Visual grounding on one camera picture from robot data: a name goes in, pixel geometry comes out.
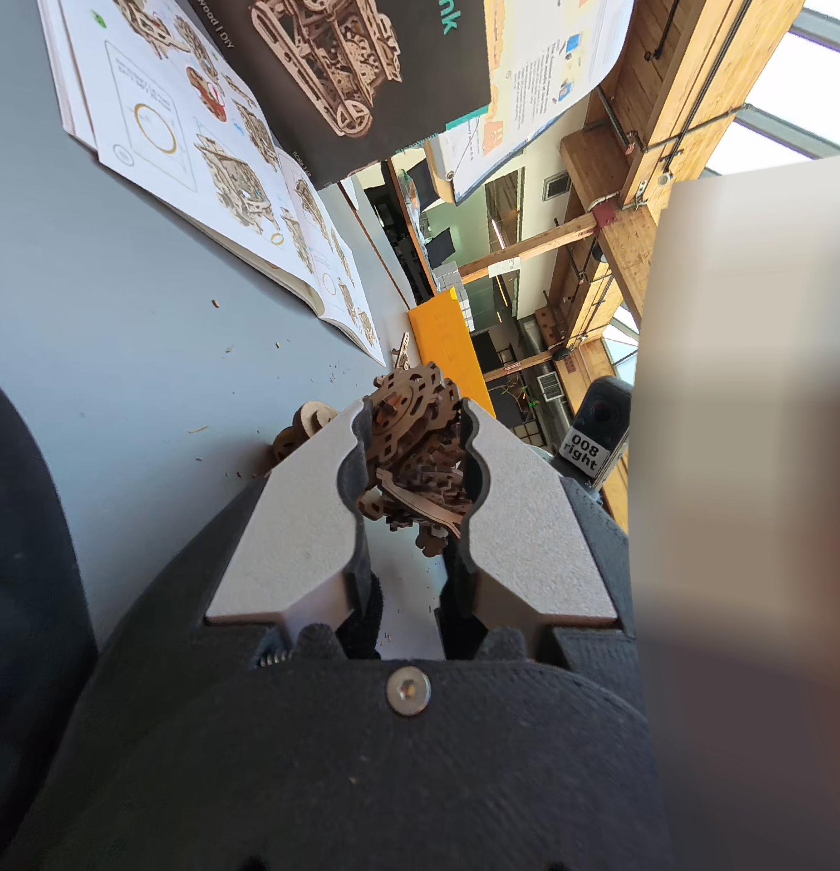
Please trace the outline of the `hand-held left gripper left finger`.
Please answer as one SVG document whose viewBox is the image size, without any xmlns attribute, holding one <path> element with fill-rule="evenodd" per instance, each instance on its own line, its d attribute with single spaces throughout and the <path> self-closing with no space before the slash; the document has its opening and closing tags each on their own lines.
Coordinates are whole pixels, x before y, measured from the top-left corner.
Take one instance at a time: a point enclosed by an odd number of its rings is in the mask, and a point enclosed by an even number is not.
<svg viewBox="0 0 840 871">
<path fill-rule="evenodd" d="M 357 508 L 367 490 L 371 404 L 345 408 L 267 478 L 206 612 L 216 625 L 337 631 L 368 607 L 370 557 Z"/>
</svg>

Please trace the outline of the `grey desk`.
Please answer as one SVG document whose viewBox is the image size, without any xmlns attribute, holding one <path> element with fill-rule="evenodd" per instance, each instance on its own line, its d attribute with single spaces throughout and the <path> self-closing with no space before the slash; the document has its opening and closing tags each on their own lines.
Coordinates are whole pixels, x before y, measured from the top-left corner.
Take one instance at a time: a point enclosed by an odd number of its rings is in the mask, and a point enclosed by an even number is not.
<svg viewBox="0 0 840 871">
<path fill-rule="evenodd" d="M 383 367 L 63 128 L 36 2 L 0 2 L 0 387 L 49 467 L 99 648 L 308 400 Z"/>
</svg>

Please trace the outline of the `open instruction booklet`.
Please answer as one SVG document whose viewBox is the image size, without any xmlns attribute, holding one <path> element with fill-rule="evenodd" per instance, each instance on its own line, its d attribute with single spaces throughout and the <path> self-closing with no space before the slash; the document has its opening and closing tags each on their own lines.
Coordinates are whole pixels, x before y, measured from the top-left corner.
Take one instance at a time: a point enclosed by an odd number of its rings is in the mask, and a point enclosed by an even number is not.
<svg viewBox="0 0 840 871">
<path fill-rule="evenodd" d="M 65 130 L 386 365 L 351 248 L 174 2 L 40 1 Z"/>
</svg>

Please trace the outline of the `pale wooden wheel part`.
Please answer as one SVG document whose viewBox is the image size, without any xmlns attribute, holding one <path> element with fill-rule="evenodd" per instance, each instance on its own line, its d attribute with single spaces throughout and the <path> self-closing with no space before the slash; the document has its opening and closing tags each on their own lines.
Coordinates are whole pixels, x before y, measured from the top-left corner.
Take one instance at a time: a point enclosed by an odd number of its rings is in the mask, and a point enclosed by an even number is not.
<svg viewBox="0 0 840 871">
<path fill-rule="evenodd" d="M 303 403 L 295 412 L 292 423 L 281 430 L 271 446 L 272 468 L 282 463 L 302 444 L 337 418 L 339 411 L 322 401 Z"/>
</svg>

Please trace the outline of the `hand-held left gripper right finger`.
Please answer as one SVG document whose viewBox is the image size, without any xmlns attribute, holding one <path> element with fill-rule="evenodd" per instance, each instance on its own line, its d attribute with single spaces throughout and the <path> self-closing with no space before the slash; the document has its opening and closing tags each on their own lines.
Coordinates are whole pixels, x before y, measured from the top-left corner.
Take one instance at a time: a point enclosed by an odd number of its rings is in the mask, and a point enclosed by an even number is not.
<svg viewBox="0 0 840 871">
<path fill-rule="evenodd" d="M 462 418 L 466 470 L 479 480 L 459 550 L 470 614 L 489 631 L 615 626 L 565 479 L 476 401 L 462 401 Z"/>
</svg>

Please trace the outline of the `printed poster board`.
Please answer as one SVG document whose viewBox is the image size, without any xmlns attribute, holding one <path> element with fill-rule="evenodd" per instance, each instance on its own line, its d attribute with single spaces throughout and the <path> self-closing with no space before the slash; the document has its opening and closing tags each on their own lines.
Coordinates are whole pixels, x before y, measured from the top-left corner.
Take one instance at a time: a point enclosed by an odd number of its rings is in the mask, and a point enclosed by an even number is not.
<svg viewBox="0 0 840 871">
<path fill-rule="evenodd" d="M 491 97 L 431 140 L 459 204 L 607 76 L 633 1 L 487 1 Z"/>
</svg>

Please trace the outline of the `stack of white boxes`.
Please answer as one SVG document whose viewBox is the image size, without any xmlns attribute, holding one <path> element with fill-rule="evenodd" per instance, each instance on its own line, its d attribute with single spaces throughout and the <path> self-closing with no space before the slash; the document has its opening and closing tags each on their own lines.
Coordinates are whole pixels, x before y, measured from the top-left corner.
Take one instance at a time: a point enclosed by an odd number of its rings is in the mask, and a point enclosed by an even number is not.
<svg viewBox="0 0 840 871">
<path fill-rule="evenodd" d="M 475 331 L 475 323 L 471 312 L 469 295 L 464 287 L 459 267 L 454 262 L 443 263 L 432 271 L 436 289 L 440 294 L 449 294 L 459 303 L 462 318 L 470 333 Z"/>
</svg>

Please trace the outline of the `brown wooden gear model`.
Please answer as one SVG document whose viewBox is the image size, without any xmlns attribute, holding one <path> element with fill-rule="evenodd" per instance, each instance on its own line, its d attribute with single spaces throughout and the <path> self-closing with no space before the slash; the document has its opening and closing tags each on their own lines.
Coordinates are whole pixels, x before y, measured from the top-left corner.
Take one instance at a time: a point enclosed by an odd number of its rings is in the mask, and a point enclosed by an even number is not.
<svg viewBox="0 0 840 871">
<path fill-rule="evenodd" d="M 357 507 L 392 531 L 417 525 L 415 545 L 427 558 L 439 556 L 459 539 L 470 506 L 459 388 L 434 362 L 374 383 L 368 486 Z"/>
</svg>

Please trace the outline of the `yellow plastic bin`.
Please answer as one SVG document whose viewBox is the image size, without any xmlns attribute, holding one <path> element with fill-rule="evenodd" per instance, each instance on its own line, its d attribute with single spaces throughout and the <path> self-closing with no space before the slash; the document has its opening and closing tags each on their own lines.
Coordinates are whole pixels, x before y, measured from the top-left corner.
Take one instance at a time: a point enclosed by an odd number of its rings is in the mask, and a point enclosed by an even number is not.
<svg viewBox="0 0 840 871">
<path fill-rule="evenodd" d="M 408 318 L 422 363 L 434 362 L 458 386 L 463 398 L 479 403 L 495 417 L 469 330 L 459 303 L 449 294 L 436 294 L 411 309 Z"/>
</svg>

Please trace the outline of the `black model kit box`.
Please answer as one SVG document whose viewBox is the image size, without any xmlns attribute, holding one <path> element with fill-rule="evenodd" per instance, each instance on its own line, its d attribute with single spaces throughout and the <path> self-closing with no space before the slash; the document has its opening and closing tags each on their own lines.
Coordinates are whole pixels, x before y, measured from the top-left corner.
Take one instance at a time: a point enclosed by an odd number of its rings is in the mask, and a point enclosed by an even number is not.
<svg viewBox="0 0 840 871">
<path fill-rule="evenodd" d="M 483 1 L 208 1 L 194 15 L 316 187 L 491 100 Z"/>
</svg>

